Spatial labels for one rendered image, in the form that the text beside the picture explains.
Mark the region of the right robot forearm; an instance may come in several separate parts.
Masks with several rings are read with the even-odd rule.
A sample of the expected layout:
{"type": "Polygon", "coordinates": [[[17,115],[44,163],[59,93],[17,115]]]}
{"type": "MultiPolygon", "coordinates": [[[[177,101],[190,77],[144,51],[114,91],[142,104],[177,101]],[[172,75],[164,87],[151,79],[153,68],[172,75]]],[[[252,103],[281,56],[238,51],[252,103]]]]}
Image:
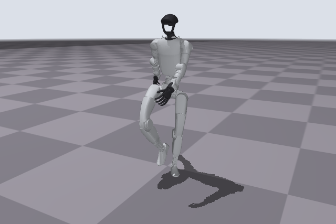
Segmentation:
{"type": "Polygon", "coordinates": [[[158,79],[159,79],[160,76],[161,76],[161,74],[160,74],[160,66],[159,65],[157,67],[152,66],[152,68],[153,68],[153,74],[154,74],[154,76],[157,76],[158,79]]]}

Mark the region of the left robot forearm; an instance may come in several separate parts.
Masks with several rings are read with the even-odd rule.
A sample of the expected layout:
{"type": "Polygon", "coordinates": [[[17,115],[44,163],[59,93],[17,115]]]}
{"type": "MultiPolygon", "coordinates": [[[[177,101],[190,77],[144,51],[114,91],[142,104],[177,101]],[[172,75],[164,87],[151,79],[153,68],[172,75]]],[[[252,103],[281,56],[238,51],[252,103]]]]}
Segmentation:
{"type": "Polygon", "coordinates": [[[186,72],[186,64],[182,65],[182,69],[181,70],[177,70],[175,72],[175,75],[173,77],[173,79],[171,80],[172,84],[172,88],[175,90],[177,88],[177,86],[180,84],[181,79],[184,77],[186,72]]]}

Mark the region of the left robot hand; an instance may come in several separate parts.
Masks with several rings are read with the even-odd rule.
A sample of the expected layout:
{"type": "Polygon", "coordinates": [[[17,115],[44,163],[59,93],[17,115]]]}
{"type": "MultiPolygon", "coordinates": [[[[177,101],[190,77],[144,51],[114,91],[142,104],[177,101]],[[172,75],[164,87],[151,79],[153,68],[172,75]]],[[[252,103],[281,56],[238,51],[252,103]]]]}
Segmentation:
{"type": "Polygon", "coordinates": [[[163,90],[160,90],[158,91],[157,93],[160,93],[160,92],[163,92],[159,97],[155,98],[155,100],[161,98],[160,100],[156,101],[156,103],[158,104],[161,104],[161,106],[164,106],[165,104],[167,104],[168,100],[170,99],[171,97],[171,94],[175,91],[171,86],[172,86],[172,82],[169,83],[169,85],[163,89],[163,90]],[[163,100],[163,101],[162,101],[163,100]],[[163,104],[162,104],[163,103],[163,104]]]}

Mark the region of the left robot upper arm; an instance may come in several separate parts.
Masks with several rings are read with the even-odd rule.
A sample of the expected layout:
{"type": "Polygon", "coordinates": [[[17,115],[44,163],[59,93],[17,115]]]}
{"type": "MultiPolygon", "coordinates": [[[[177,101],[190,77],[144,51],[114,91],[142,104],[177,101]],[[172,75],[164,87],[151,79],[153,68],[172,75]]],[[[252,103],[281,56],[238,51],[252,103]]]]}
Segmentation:
{"type": "Polygon", "coordinates": [[[175,67],[176,71],[181,70],[183,64],[186,64],[187,66],[193,46],[187,40],[181,40],[181,48],[182,48],[181,63],[178,63],[176,65],[175,67]]]}

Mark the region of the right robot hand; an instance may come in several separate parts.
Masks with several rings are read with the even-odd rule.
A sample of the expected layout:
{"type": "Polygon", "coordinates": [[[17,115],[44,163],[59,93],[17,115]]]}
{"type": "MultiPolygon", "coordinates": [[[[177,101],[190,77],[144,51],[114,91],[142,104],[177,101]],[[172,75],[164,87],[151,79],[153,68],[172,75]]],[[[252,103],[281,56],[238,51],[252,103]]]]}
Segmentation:
{"type": "Polygon", "coordinates": [[[154,80],[153,80],[153,84],[160,84],[159,82],[158,82],[158,77],[157,76],[154,76],[153,77],[154,78],[154,80]]]}

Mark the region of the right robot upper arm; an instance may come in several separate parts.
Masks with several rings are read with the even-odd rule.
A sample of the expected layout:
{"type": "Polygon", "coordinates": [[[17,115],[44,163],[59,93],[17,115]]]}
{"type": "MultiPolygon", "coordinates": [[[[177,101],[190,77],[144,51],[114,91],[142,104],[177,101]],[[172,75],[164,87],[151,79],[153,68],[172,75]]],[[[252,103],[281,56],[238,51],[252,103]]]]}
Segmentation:
{"type": "Polygon", "coordinates": [[[158,53],[157,53],[157,42],[159,39],[155,39],[151,42],[151,54],[153,58],[150,59],[150,64],[154,67],[157,67],[159,65],[159,59],[158,59],[158,53]]]}

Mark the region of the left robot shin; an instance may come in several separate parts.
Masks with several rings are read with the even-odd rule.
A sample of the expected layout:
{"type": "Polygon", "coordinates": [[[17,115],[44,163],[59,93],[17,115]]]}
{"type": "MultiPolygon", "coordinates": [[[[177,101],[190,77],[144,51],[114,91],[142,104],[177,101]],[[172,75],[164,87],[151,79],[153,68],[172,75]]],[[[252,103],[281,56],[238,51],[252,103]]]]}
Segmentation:
{"type": "Polygon", "coordinates": [[[176,139],[173,139],[172,141],[172,153],[173,153],[173,158],[172,158],[172,167],[175,164],[177,166],[177,160],[178,156],[181,152],[181,147],[182,147],[182,138],[181,135],[178,135],[176,139]]]}

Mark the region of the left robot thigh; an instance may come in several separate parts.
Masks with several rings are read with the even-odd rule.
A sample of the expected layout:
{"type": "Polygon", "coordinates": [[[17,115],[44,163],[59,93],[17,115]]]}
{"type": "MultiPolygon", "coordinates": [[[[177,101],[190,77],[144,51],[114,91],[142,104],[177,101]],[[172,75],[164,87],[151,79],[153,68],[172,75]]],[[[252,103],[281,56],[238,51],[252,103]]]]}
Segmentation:
{"type": "Polygon", "coordinates": [[[184,124],[187,112],[188,96],[186,93],[177,90],[175,99],[175,128],[172,130],[172,138],[183,135],[184,124]]]}

